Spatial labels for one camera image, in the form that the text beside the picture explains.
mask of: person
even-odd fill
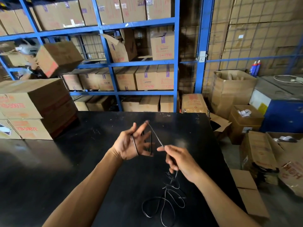
[[[148,121],[137,129],[134,123],[129,130],[121,132],[95,169],[51,213],[43,227],[91,226],[119,167],[124,160],[137,156],[131,135],[139,154],[151,156],[150,152],[145,150],[151,143],[144,142],[151,133],[141,136],[147,125]],[[186,149],[167,145],[157,148],[157,151],[167,152],[166,163],[169,164],[171,173],[180,170],[198,187],[220,227],[259,226],[216,185]]]

